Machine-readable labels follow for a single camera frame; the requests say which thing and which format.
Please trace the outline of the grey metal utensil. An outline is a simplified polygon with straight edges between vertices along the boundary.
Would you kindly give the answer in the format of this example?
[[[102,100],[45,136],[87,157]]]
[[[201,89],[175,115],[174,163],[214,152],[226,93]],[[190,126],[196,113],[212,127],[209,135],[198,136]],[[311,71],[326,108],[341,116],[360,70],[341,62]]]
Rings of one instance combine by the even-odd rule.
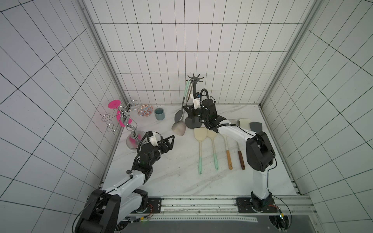
[[[174,123],[173,126],[172,126],[172,130],[175,134],[179,135],[179,136],[183,136],[185,134],[185,131],[186,131],[186,125],[184,123],[184,111],[183,111],[183,114],[182,114],[182,117],[181,119],[177,122],[177,123]]]

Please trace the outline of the cream spoon mint handle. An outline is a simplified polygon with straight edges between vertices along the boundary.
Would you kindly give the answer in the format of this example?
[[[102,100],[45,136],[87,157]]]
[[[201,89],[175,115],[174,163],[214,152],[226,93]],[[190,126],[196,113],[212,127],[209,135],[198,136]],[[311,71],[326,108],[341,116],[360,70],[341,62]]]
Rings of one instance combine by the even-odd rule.
[[[194,129],[194,137],[199,142],[199,165],[198,165],[198,172],[201,175],[203,171],[203,164],[202,164],[202,143],[207,138],[207,129],[206,128],[195,128]]]

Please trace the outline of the cream spatula mint handle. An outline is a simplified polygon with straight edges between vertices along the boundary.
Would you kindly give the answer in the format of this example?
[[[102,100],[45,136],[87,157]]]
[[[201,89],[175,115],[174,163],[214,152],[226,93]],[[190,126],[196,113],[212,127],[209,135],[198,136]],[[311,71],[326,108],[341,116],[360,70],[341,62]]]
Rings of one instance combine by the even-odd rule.
[[[217,159],[217,153],[216,153],[215,142],[214,142],[214,139],[217,137],[217,135],[218,134],[216,132],[212,131],[212,130],[207,131],[207,136],[212,142],[215,170],[219,169],[219,163],[218,163],[218,159]]]

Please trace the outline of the cream utensil dark wood handle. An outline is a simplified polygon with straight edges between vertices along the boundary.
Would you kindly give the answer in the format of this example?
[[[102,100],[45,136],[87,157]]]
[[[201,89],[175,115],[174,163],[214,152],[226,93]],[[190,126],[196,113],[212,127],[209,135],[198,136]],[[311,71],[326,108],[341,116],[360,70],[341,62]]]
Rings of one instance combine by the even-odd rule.
[[[236,124],[238,126],[241,125],[240,121],[239,120],[236,120],[236,119],[230,119],[229,120],[231,123],[233,124]],[[242,170],[245,170],[245,163],[244,163],[244,159],[243,159],[243,156],[242,156],[242,152],[241,152],[241,149],[240,149],[240,145],[239,145],[239,142],[237,141],[237,148],[238,148],[238,155],[239,155],[239,159],[240,159],[240,164],[241,164],[241,168]]]

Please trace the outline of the cream spatula light wood handle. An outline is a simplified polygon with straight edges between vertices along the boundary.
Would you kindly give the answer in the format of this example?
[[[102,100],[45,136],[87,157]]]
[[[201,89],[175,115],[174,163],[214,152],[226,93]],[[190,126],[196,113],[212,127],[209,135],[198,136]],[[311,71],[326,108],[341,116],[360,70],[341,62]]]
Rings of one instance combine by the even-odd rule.
[[[247,131],[251,131],[251,127],[250,127],[250,123],[252,122],[250,119],[247,119],[247,118],[241,118],[239,120],[240,122],[240,127],[247,130]]]

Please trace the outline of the grey spatula mint handle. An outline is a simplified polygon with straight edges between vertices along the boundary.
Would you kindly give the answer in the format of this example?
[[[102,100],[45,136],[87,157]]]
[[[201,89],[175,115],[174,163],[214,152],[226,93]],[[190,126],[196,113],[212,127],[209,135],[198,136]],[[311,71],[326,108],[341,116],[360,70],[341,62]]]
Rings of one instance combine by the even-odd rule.
[[[255,132],[255,133],[260,133],[263,131],[263,126],[261,122],[250,122],[250,131]]]

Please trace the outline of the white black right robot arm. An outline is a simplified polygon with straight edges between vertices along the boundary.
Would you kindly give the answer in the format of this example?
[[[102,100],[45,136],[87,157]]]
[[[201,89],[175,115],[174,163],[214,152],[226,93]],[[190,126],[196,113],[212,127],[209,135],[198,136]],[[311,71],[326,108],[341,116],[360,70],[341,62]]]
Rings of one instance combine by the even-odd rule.
[[[246,160],[253,171],[252,209],[261,213],[273,201],[269,190],[268,171],[274,163],[275,152],[267,134],[263,131],[248,131],[223,116],[217,114],[215,104],[210,99],[194,101],[183,109],[188,117],[198,118],[205,127],[231,139],[245,143]]]

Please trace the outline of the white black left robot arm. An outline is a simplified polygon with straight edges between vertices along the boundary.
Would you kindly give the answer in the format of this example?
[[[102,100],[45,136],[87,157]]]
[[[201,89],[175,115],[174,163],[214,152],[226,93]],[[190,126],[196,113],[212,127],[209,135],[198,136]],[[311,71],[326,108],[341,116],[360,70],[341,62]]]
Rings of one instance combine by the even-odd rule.
[[[152,175],[153,165],[174,147],[174,136],[160,140],[148,131],[137,148],[132,167],[123,180],[110,188],[94,190],[73,222],[73,233],[113,233],[117,225],[134,211],[148,207],[148,193],[140,189]]]

